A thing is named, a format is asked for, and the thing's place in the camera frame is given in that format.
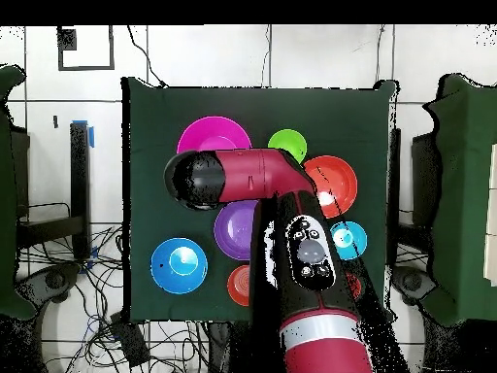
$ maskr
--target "white tiled floor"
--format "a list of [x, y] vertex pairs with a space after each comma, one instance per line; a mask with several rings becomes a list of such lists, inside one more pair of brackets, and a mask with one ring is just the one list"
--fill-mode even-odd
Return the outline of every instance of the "white tiled floor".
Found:
[[[64, 52], [65, 65], [105, 62], [106, 26], [76, 26], [76, 29], [79, 49]], [[262, 65], [268, 51], [266, 29], [266, 25], [132, 26], [136, 43], [149, 52], [152, 70], [169, 85], [261, 85]], [[434, 100], [438, 80], [446, 73], [462, 71], [486, 85], [497, 82], [497, 46], [492, 44], [490, 32], [486, 31], [488, 33], [482, 26], [465, 25], [385, 26], [381, 35], [379, 77], [391, 79], [393, 71], [393, 78], [401, 86], [397, 126], [402, 129], [400, 208], [403, 210], [413, 208], [411, 140], [433, 128], [433, 120], [420, 103]], [[271, 86], [370, 88], [377, 73], [379, 33], [379, 24], [274, 25]], [[32, 204], [69, 203], [69, 124], [72, 120], [85, 119], [95, 131], [95, 147], [89, 149], [91, 220], [105, 223], [93, 224], [93, 232], [113, 223], [119, 225], [122, 220], [121, 106], [97, 101], [120, 100], [122, 76], [149, 79], [153, 85], [157, 85], [157, 80], [148, 71], [145, 56], [133, 47], [126, 26], [114, 27], [114, 71], [59, 72], [55, 27], [27, 27], [25, 37], [27, 118], [24, 85], [15, 87], [8, 107], [17, 125], [24, 126], [27, 121], [31, 135], [30, 201]], [[98, 45], [99, 52], [85, 52], [84, 48], [91, 44]], [[23, 27], [0, 27], [0, 64], [4, 62], [24, 67]], [[269, 85], [269, 56], [263, 84]], [[53, 126], [53, 116], [57, 116], [58, 128]], [[52, 219], [65, 213], [63, 207], [33, 209], [31, 218]], [[401, 220], [409, 218], [409, 214], [401, 216]], [[48, 244], [49, 250], [57, 248], [60, 250], [60, 246]], [[118, 257], [114, 242], [102, 253]], [[26, 266], [21, 265], [19, 276], [27, 275]], [[37, 263], [30, 266], [31, 272], [40, 268]], [[102, 270], [96, 267], [95, 273], [98, 275]], [[121, 272], [114, 272], [109, 282], [120, 285]], [[86, 275], [80, 275], [78, 286], [87, 296], [87, 310], [95, 313], [95, 291]], [[105, 292], [110, 313], [119, 310], [121, 289], [106, 288]], [[420, 314], [417, 309], [404, 305], [395, 290], [391, 292], [391, 308], [398, 316], [393, 325], [398, 341], [412, 370], [416, 371], [424, 350]], [[183, 322], [162, 322], [161, 326], [168, 335], [185, 329]], [[83, 300], [73, 288], [67, 301], [50, 304], [48, 308], [43, 338], [59, 342], [44, 343], [46, 359], [72, 356], [86, 329]], [[157, 322], [152, 322], [149, 329], [147, 338], [150, 346], [155, 346], [153, 356], [182, 356], [181, 344], [176, 344], [176, 348], [172, 343], [156, 346], [165, 338]], [[186, 332], [173, 339], [181, 341], [184, 337]], [[185, 349], [191, 354], [191, 347]], [[196, 371], [197, 360], [188, 363], [188, 371]], [[53, 373], [63, 373], [67, 364], [68, 360], [62, 359], [54, 360], [49, 366]], [[129, 373], [126, 367], [122, 367], [123, 373]], [[82, 373], [115, 373], [111, 369], [90, 368], [90, 372], [88, 368], [82, 369]], [[169, 370], [169, 366], [157, 363], [151, 373]]]

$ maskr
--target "dark green tablecloth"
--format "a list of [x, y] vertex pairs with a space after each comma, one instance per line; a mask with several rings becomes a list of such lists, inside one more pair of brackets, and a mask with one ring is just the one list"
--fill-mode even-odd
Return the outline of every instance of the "dark green tablecloth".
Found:
[[422, 301], [437, 322], [497, 321], [497, 288], [483, 277], [492, 145], [497, 143], [497, 88], [463, 76], [442, 78], [433, 112], [442, 158], [442, 196], [433, 223], [433, 276]]
[[[128, 79], [131, 140], [131, 319], [248, 320], [249, 309], [227, 292], [229, 274], [240, 261], [225, 256], [214, 239], [219, 209], [194, 212], [166, 192], [163, 172], [182, 132], [205, 116], [238, 122], [255, 148], [267, 147], [278, 130], [292, 128], [308, 142], [306, 159], [322, 154], [343, 158], [358, 180], [357, 198], [346, 220], [368, 234], [364, 263], [382, 296], [385, 256], [386, 158], [389, 99], [394, 82], [378, 90], [165, 88]], [[155, 248], [186, 237], [206, 252], [209, 271], [202, 286], [186, 295], [159, 288], [150, 274]]]

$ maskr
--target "floor tile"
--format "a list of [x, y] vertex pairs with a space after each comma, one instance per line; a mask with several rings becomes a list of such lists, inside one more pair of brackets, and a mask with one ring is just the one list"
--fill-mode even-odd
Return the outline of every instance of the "floor tile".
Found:
[[[161, 342], [164, 340], [173, 340], [182, 342], [183, 339], [190, 337], [188, 330], [192, 332], [193, 339], [197, 339], [197, 331], [194, 322], [150, 322], [150, 341]], [[199, 324], [200, 339], [208, 341], [204, 330]]]
[[[105, 63], [108, 26], [73, 28], [76, 29], [77, 49], [63, 52], [64, 66]], [[115, 70], [59, 71], [56, 27], [29, 26], [26, 30], [29, 100], [120, 100], [121, 77], [145, 79], [147, 76], [147, 60], [131, 43], [124, 25], [113, 26]], [[146, 28], [132, 26], [132, 33], [135, 42], [145, 48]]]
[[[275, 24], [273, 87], [371, 88], [380, 24]], [[391, 79], [392, 24], [381, 34], [380, 80]]]
[[[162, 343], [150, 344], [150, 354], [153, 359], [150, 362], [150, 373], [207, 373], [208, 368], [202, 360], [199, 363], [198, 344], [197, 350], [191, 344]], [[204, 345], [202, 355], [205, 361], [209, 361], [208, 345]]]
[[450, 73], [462, 73], [482, 85], [495, 84], [497, 37], [496, 25], [491, 26], [396, 24], [394, 76], [401, 87], [399, 101], [434, 100], [440, 77]]
[[[92, 225], [92, 233], [98, 233], [102, 229], [107, 229], [111, 226], [99, 226]], [[99, 247], [102, 244], [103, 237], [96, 237], [93, 245]], [[40, 246], [36, 247], [38, 251], [34, 251], [31, 248], [32, 255], [31, 260], [38, 259], [38, 261], [45, 260], [43, 258], [43, 250]], [[47, 252], [58, 258], [68, 258], [73, 260], [70, 254], [51, 254], [52, 251], [64, 251], [67, 252], [60, 245], [53, 242], [47, 243]], [[107, 242], [100, 250], [100, 257], [108, 260], [107, 257], [119, 258], [120, 253], [116, 250], [116, 243], [114, 237], [111, 241]], [[107, 298], [107, 319], [110, 321], [110, 315], [116, 313], [122, 309], [122, 271], [113, 270], [112, 268], [104, 266], [96, 258], [92, 259], [94, 266], [91, 268], [91, 272], [88, 274], [78, 275], [78, 280], [76, 285], [81, 289], [78, 291], [76, 287], [71, 288], [69, 291], [69, 297], [66, 301], [54, 304], [50, 303], [46, 311], [43, 327], [42, 327], [42, 338], [45, 340], [84, 340], [89, 339], [93, 332], [96, 331], [98, 326], [97, 322], [91, 322], [88, 319], [88, 315], [84, 310], [83, 303], [86, 303], [86, 311], [91, 315], [103, 314], [103, 307], [105, 303], [102, 302], [102, 296], [99, 291], [95, 289], [98, 287], [105, 294]], [[105, 264], [116, 267], [113, 263], [106, 262]], [[36, 270], [40, 270], [46, 267], [45, 263], [30, 263], [31, 273]]]
[[78, 342], [42, 342], [43, 361], [49, 373], [65, 373], [71, 358], [82, 345]]
[[397, 105], [397, 127], [401, 130], [399, 208], [413, 209], [413, 137], [433, 131], [431, 116], [421, 105]]
[[[264, 24], [150, 26], [152, 70], [174, 86], [261, 85], [268, 50], [266, 28]], [[149, 82], [158, 85], [152, 73]]]
[[423, 364], [424, 345], [400, 345], [400, 350], [408, 363], [411, 373], [420, 373]]
[[[87, 120], [88, 127], [93, 127], [94, 130], [94, 147], [89, 148], [90, 219], [122, 220], [120, 103], [29, 102], [27, 114], [28, 133], [31, 137], [30, 204], [70, 204], [70, 123], [73, 120]], [[56, 128], [54, 116], [57, 116]], [[33, 214], [46, 214], [49, 210], [33, 210]]]
[[[0, 65], [16, 64], [24, 68], [24, 27], [0, 26]], [[23, 100], [24, 85], [13, 88], [9, 100]]]
[[[94, 354], [94, 361], [88, 362], [84, 357], [84, 350], [86, 346], [83, 342], [43, 342], [42, 343], [42, 353], [44, 356], [44, 362], [47, 365], [49, 373], [117, 373], [116, 369], [112, 366], [114, 358], [116, 363], [119, 363], [124, 359], [122, 350], [120, 349], [119, 343], [112, 343], [106, 345], [107, 351], [93, 347], [91, 349]], [[71, 362], [70, 358], [74, 357], [73, 367], [68, 369]], [[118, 373], [148, 373], [148, 365], [144, 363], [142, 367], [136, 366], [132, 368], [130, 372], [129, 363], [127, 361], [117, 364], [116, 368]]]
[[422, 315], [415, 306], [406, 305], [401, 294], [394, 288], [390, 289], [390, 310], [397, 316], [392, 324], [397, 342], [424, 343]]

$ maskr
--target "green table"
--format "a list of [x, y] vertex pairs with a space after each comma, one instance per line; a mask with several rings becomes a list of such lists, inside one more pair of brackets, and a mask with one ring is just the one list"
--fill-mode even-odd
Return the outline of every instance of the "green table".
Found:
[[[354, 169], [357, 198], [346, 220], [368, 234], [364, 264], [378, 296], [383, 294], [385, 199], [389, 99], [394, 82], [376, 90], [151, 88], [127, 79], [131, 141], [131, 320], [247, 321], [249, 308], [228, 295], [229, 274], [241, 261], [224, 255], [214, 239], [218, 210], [185, 209], [167, 193], [163, 172], [176, 154], [182, 132], [205, 116], [238, 122], [255, 148], [267, 147], [278, 130], [292, 128], [308, 142], [306, 160], [323, 154], [341, 157]], [[167, 293], [149, 266], [155, 248], [172, 237], [195, 241], [206, 253], [209, 271], [200, 288], [185, 295]]]

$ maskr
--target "purple bowl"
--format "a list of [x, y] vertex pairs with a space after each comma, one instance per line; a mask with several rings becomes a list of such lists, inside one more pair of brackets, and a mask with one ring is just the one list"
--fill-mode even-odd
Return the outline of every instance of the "purple bowl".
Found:
[[214, 223], [219, 248], [236, 260], [250, 260], [253, 212], [257, 200], [232, 202], [224, 206]]

